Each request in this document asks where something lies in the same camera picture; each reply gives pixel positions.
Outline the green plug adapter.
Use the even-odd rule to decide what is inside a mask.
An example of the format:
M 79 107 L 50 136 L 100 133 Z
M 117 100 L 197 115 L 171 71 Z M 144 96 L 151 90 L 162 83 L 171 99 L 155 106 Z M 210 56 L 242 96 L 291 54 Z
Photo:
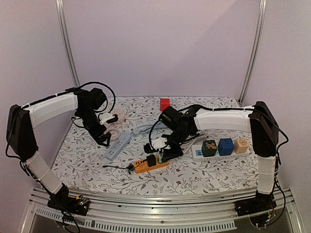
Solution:
M 160 164 L 167 162 L 166 156 L 164 153 L 159 153 L 158 154 L 158 162 Z

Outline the white multicolour power strip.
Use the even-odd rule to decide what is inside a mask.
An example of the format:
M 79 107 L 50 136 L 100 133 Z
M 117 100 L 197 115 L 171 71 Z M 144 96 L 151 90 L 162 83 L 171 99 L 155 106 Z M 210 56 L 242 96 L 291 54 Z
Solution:
M 192 160 L 194 162 L 199 161 L 207 161 L 207 160 L 218 160 L 218 159 L 232 159 L 232 158 L 240 158 L 240 157 L 246 157 L 252 154 L 252 151 L 250 149 L 247 149 L 245 153 L 236 154 L 234 151 L 231 153 L 231 155 L 224 155 L 220 156 L 218 151 L 216 151 L 214 156 L 211 157 L 204 157 L 201 146 L 200 145 L 192 145 L 191 146 L 191 154 L 192 154 Z

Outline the black power adapter with cable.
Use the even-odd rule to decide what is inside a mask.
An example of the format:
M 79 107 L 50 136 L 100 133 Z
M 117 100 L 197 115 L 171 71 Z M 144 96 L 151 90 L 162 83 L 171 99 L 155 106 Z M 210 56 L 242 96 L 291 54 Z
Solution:
M 146 157 L 146 159 L 140 160 L 140 161 L 136 161 L 133 164 L 129 164 L 126 167 L 119 167 L 119 166 L 110 166 L 110 165 L 105 165 L 103 166 L 103 168 L 115 168 L 115 169 L 122 169 L 122 170 L 127 170 L 129 174 L 131 174 L 133 171 L 135 171 L 136 168 L 138 168 L 141 164 L 143 163 L 147 163 L 147 164 L 151 164 L 151 166 L 156 165 L 156 156 L 155 155 L 149 155 Z

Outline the dark green cube socket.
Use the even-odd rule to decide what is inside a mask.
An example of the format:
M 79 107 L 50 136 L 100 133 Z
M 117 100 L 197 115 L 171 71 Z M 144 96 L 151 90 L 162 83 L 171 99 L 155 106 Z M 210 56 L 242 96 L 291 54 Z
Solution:
M 215 140 L 205 140 L 202 143 L 202 154 L 204 157 L 213 157 L 216 154 L 217 151 L 217 145 Z

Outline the orange power strip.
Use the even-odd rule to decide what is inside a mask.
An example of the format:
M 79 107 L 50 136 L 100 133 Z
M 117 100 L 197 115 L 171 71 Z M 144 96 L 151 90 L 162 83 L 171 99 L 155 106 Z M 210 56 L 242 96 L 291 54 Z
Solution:
M 137 174 L 156 170 L 156 169 L 160 169 L 160 168 L 163 168 L 165 166 L 168 166 L 169 164 L 170 164 L 169 161 L 167 161 L 165 163 L 160 163 L 157 155 L 155 156 L 155 165 L 153 165 L 153 166 L 148 165 L 147 159 L 142 159 L 142 160 L 138 160 L 138 161 L 133 162 L 134 170 Z

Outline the blue cube socket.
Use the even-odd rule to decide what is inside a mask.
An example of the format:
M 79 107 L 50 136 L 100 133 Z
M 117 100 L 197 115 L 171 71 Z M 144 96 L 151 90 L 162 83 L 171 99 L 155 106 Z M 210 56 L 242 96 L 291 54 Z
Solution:
M 220 156 L 229 156 L 234 150 L 234 144 L 231 138 L 222 138 L 218 143 L 218 153 Z

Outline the beige cube socket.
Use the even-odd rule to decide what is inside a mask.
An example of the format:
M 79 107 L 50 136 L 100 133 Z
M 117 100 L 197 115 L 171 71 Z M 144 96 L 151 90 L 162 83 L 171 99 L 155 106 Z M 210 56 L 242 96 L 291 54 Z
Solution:
M 236 154 L 243 154 L 248 149 L 248 142 L 246 138 L 237 138 L 234 143 L 234 151 Z

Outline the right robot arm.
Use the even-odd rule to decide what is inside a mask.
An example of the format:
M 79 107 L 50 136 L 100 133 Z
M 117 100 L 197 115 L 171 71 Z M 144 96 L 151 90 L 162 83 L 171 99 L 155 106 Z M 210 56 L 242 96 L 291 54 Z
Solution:
M 160 138 L 148 139 L 144 145 L 147 154 L 159 152 L 163 162 L 183 155 L 181 145 L 189 136 L 204 130 L 233 130 L 251 134 L 254 154 L 258 158 L 258 185 L 255 197 L 235 202 L 238 216 L 251 215 L 276 207 L 274 188 L 279 160 L 279 135 L 284 132 L 262 101 L 240 108 L 207 108 L 193 104 L 180 110 L 169 106 L 160 114 L 158 121 L 172 133 Z

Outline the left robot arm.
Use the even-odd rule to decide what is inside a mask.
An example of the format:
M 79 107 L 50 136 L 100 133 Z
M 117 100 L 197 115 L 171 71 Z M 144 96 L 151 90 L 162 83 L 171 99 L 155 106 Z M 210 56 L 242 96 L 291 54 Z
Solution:
M 27 103 L 10 107 L 7 124 L 7 148 L 14 151 L 13 158 L 20 161 L 27 175 L 38 182 L 49 194 L 48 207 L 60 210 L 67 215 L 86 216 L 90 200 L 82 195 L 69 196 L 68 187 L 62 183 L 40 155 L 34 129 L 40 124 L 67 112 L 82 120 L 85 129 L 100 146 L 109 147 L 111 133 L 106 124 L 118 121 L 117 114 L 100 110 L 107 102 L 100 88 L 84 90 L 82 86 L 66 89 L 64 92 Z

